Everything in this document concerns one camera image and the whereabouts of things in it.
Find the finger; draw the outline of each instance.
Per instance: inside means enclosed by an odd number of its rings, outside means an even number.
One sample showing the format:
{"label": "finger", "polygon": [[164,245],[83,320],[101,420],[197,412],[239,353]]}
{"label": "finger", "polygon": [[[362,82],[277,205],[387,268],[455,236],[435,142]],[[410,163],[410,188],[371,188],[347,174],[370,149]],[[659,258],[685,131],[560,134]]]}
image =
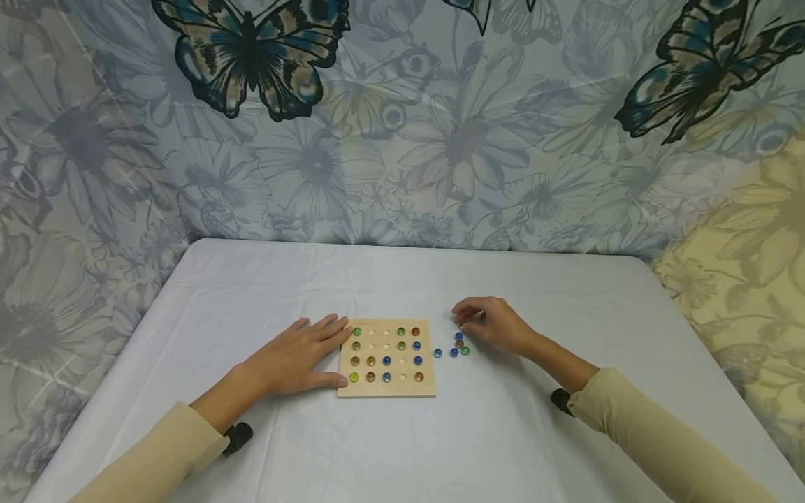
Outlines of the finger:
{"label": "finger", "polygon": [[453,306],[452,312],[457,313],[466,309],[477,309],[478,311],[483,311],[488,305],[489,297],[467,297]]}
{"label": "finger", "polygon": [[470,320],[467,323],[461,325],[461,331],[470,337],[478,337],[479,339],[484,339],[486,334],[485,327],[483,324],[478,323],[475,320]]}
{"label": "finger", "polygon": [[298,330],[301,330],[305,325],[308,324],[309,321],[310,321],[309,318],[299,318],[294,323],[292,323],[290,327],[286,329],[286,332],[296,332]]}
{"label": "finger", "polygon": [[463,311],[456,313],[453,316],[453,319],[456,321],[456,325],[461,326],[465,321],[469,320],[479,312],[480,311],[473,308],[464,309]]}
{"label": "finger", "polygon": [[347,326],[349,323],[349,318],[344,316],[343,318],[339,318],[338,321],[330,323],[326,327],[324,327],[321,331],[316,332],[315,338],[316,340],[327,340],[330,337],[336,335],[338,332],[344,330],[344,327]]}
{"label": "finger", "polygon": [[338,318],[338,315],[326,315],[324,318],[316,322],[316,324],[311,325],[311,330],[322,330],[324,327],[332,323],[334,319]]}
{"label": "finger", "polygon": [[336,335],[326,339],[322,342],[322,348],[324,349],[324,355],[332,353],[336,349],[338,349],[344,342],[347,341],[349,336],[352,335],[352,325],[348,325],[344,327],[343,330],[338,332]]}
{"label": "finger", "polygon": [[335,372],[314,373],[308,379],[309,390],[316,388],[345,388],[347,384],[347,378]]}

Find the white table surface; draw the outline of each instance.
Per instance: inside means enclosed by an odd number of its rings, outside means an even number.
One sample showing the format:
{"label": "white table surface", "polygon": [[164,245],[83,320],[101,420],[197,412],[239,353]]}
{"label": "white table surface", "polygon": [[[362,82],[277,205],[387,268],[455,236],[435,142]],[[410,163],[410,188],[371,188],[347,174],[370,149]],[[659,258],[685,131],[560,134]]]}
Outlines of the white table surface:
{"label": "white table surface", "polygon": [[[204,239],[185,254],[29,502],[69,496],[300,316],[427,318],[448,349],[450,307],[505,297],[539,331],[620,369],[782,503],[805,487],[649,268],[634,258]],[[548,401],[530,362],[470,344],[435,361],[436,398],[264,400],[254,438],[172,501],[270,503],[667,501],[603,435]],[[322,370],[337,370],[337,355]]]}

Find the wrist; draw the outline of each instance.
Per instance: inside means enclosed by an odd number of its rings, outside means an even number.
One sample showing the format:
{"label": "wrist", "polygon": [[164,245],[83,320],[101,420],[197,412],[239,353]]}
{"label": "wrist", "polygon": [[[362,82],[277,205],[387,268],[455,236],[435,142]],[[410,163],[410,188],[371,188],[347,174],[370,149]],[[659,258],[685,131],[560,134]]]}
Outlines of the wrist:
{"label": "wrist", "polygon": [[198,397],[190,407],[223,434],[260,396],[250,383],[245,370],[238,365]]}
{"label": "wrist", "polygon": [[539,364],[539,361],[542,360],[542,355],[545,353],[546,342],[548,342],[549,339],[543,334],[531,329],[526,340],[526,347],[523,350],[523,354],[520,356]]}

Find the right hand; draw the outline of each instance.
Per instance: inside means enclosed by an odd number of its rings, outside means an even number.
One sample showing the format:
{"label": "right hand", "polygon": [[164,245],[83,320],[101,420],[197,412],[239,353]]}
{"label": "right hand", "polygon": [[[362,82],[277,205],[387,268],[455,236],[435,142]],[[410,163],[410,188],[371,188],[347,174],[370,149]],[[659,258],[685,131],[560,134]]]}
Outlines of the right hand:
{"label": "right hand", "polygon": [[525,357],[540,337],[500,297],[467,297],[453,307],[452,313],[462,332],[506,353]]}

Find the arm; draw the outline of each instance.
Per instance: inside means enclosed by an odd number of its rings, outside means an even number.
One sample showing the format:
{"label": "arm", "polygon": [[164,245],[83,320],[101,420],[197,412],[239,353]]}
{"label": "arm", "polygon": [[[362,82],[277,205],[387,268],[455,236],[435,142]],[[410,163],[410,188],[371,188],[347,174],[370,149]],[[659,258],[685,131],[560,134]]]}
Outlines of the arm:
{"label": "arm", "polygon": [[528,358],[572,393],[571,412],[606,434],[670,499],[773,503],[721,451],[653,402],[615,369],[599,370],[536,332],[503,299],[471,297],[453,308],[470,336]]}
{"label": "arm", "polygon": [[177,403],[145,437],[104,468],[69,503],[160,503],[179,483],[221,454],[223,433],[257,400],[314,388],[347,385],[337,373],[314,373],[324,356],[349,338],[347,319],[330,315],[308,327],[301,319],[190,406]]}

